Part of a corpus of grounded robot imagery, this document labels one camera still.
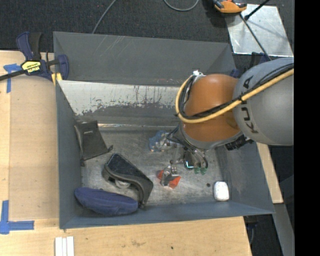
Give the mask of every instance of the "white object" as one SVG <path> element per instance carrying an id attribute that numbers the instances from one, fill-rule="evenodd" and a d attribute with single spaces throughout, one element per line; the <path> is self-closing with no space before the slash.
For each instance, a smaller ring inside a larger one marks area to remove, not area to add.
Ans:
<path id="1" fill-rule="evenodd" d="M 217 181 L 213 187 L 214 198 L 218 201 L 227 201 L 229 199 L 229 188 L 224 181 Z"/>
<path id="2" fill-rule="evenodd" d="M 56 237 L 54 240 L 55 256 L 75 256 L 74 237 Z"/>

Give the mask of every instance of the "black floor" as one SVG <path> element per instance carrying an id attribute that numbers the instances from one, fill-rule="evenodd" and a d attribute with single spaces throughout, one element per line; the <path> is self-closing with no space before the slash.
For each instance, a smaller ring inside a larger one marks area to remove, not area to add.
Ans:
<path id="1" fill-rule="evenodd" d="M 0 8 L 0 50 L 16 50 L 22 32 L 42 32 L 42 52 L 53 52 L 53 31 L 92 33 L 112 0 L 7 0 Z M 167 0 L 184 9 L 196 0 Z M 261 4 L 263 0 L 248 0 Z M 270 0 L 278 8 L 291 49 L 295 50 L 295 1 Z M 230 43 L 224 17 L 209 0 L 200 0 L 190 11 L 177 11 L 163 0 L 117 0 L 97 27 L 96 34 Z M 250 65 L 251 57 L 234 54 L 238 69 Z M 294 174 L 294 147 L 270 146 L 279 182 Z M 294 197 L 286 201 L 294 230 Z M 252 240 L 254 256 L 281 256 L 282 251 L 271 215 L 257 216 Z"/>

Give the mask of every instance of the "yellow clamp label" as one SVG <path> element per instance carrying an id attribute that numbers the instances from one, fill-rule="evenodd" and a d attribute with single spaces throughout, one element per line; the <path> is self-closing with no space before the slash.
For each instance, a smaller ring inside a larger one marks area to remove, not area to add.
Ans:
<path id="1" fill-rule="evenodd" d="M 21 68 L 28 73 L 32 73 L 40 70 L 40 61 L 26 61 L 21 65 Z"/>

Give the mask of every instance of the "wooden board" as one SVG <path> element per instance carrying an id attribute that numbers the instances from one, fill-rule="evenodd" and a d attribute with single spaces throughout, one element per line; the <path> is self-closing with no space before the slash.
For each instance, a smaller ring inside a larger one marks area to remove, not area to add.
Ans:
<path id="1" fill-rule="evenodd" d="M 261 158 L 262 166 L 264 169 L 265 178 L 270 190 L 272 202 L 274 204 L 282 204 L 284 202 L 284 199 L 282 197 L 278 177 L 276 174 L 275 166 L 271 157 L 269 147 L 268 145 L 261 144 L 261 143 L 257 143 L 256 146 L 260 154 L 260 158 Z"/>
<path id="2" fill-rule="evenodd" d="M 251 256 L 242 217 L 60 230 L 57 219 L 35 230 L 0 235 L 1 255 L 54 255 L 56 237 L 74 237 L 76 256 Z"/>
<path id="3" fill-rule="evenodd" d="M 25 57 L 19 51 L 1 51 L 1 68 L 8 64 L 20 65 L 23 61 Z M 10 93 L 6 92 L 6 87 L 7 81 L 2 81 L 1 88 L 7 99 L 1 103 L 3 113 L 6 113 L 1 118 L 7 122 L 1 125 L 7 133 L 9 125 L 10 138 L 9 151 L 8 139 L 1 146 L 7 147 L 1 150 L 3 154 L 9 152 L 9 175 L 1 172 L 1 180 L 9 177 L 10 181 L 7 194 L 3 193 L 3 200 L 9 199 L 9 220 L 57 218 L 57 114 L 54 85 L 45 78 L 23 74 L 11 79 Z M 1 166 L 7 164 L 8 159 L 1 161 Z"/>

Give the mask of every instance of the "white wire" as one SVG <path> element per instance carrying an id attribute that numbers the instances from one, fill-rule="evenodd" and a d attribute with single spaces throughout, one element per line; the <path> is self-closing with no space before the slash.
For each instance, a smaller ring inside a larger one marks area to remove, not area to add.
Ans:
<path id="1" fill-rule="evenodd" d="M 110 10 L 111 6 L 116 2 L 117 0 L 113 0 L 113 2 L 107 7 L 107 9 L 104 11 L 104 13 L 101 15 L 100 19 L 98 20 L 98 22 L 96 23 L 93 31 L 92 31 L 92 34 L 94 34 L 97 30 L 97 27 L 99 26 L 100 22 L 102 21 L 102 19 L 105 17 L 105 15 L 107 14 L 107 12 Z M 190 8 L 187 8 L 187 9 L 179 9 L 179 8 L 176 8 L 176 7 L 173 7 L 172 5 L 170 5 L 167 0 L 163 0 L 167 6 L 169 6 L 171 9 L 173 10 L 176 10 L 176 11 L 179 11 L 179 12 L 187 12 L 187 11 L 190 11 L 192 10 L 194 7 L 196 7 L 196 5 L 198 4 L 199 0 L 196 0 L 194 5 L 192 5 Z"/>
<path id="2" fill-rule="evenodd" d="M 187 9 L 179 9 L 179 8 L 176 8 L 176 7 L 173 7 L 171 4 L 169 4 L 167 2 L 167 0 L 163 0 L 167 6 L 169 6 L 171 9 L 175 10 L 175 11 L 179 11 L 179 12 L 187 12 L 187 11 L 190 11 L 192 10 L 193 8 L 196 7 L 196 5 L 198 4 L 199 0 L 196 0 L 194 5 L 192 5 L 190 8 L 187 8 Z"/>
<path id="3" fill-rule="evenodd" d="M 100 22 L 102 21 L 102 19 L 104 18 L 104 16 L 106 15 L 106 13 L 109 11 L 109 9 L 111 8 L 111 6 L 116 2 L 117 0 L 113 0 L 113 2 L 108 6 L 108 8 L 104 11 L 104 13 L 102 14 L 102 16 L 100 17 L 99 21 L 96 23 L 92 34 L 94 34 L 97 30 L 97 27 L 99 26 Z"/>

